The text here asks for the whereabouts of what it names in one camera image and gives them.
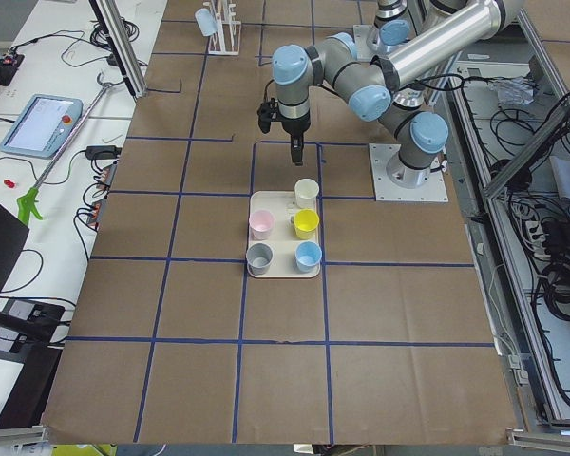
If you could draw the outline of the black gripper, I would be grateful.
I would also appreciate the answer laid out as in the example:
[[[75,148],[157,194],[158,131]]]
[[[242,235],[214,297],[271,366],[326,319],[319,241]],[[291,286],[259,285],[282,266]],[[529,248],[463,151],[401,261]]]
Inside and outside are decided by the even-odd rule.
[[[292,163],[296,166],[303,164],[304,133],[311,126],[310,113],[301,117],[287,117],[280,110],[280,104],[275,98],[263,101],[257,110],[257,123],[263,134],[268,134],[272,123],[280,123],[283,130],[291,135],[290,151]]]

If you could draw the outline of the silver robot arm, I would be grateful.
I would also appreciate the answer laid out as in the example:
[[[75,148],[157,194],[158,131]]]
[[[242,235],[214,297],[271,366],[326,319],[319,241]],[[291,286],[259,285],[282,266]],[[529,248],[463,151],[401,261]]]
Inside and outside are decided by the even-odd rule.
[[[433,1],[421,33],[369,66],[358,62],[347,33],[313,46],[279,47],[272,56],[276,95],[258,108],[258,126],[269,133],[273,123],[281,124],[291,139],[293,163],[302,165],[310,87],[327,83],[362,121],[383,123],[397,92],[418,84],[462,48],[505,29],[522,7],[521,1]]]
[[[366,39],[370,57],[386,56],[416,37],[425,19],[422,1],[378,0]]]

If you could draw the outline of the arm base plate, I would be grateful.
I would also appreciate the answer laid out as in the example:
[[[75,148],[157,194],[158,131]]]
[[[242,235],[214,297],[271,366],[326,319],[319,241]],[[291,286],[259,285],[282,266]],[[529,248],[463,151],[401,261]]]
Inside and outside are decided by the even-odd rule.
[[[354,25],[353,38],[359,62],[369,62],[375,55],[385,56],[390,51],[390,47],[381,41],[379,28],[375,25]]]
[[[424,170],[400,161],[399,144],[370,143],[370,169],[378,202],[447,203],[442,167],[436,156]]]

